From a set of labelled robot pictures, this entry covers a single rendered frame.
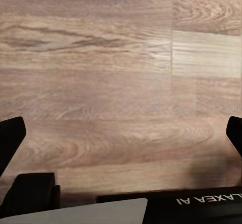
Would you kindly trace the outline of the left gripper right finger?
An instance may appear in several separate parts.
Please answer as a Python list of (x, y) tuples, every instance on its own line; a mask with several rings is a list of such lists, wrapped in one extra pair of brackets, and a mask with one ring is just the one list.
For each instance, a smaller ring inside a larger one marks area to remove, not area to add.
[(226, 134), (242, 157), (242, 118), (231, 116)]

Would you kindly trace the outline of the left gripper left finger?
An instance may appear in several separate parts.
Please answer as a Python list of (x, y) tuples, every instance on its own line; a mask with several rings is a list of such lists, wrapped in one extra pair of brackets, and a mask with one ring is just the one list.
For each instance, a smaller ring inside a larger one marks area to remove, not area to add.
[(0, 122), (0, 177), (26, 136), (21, 116)]

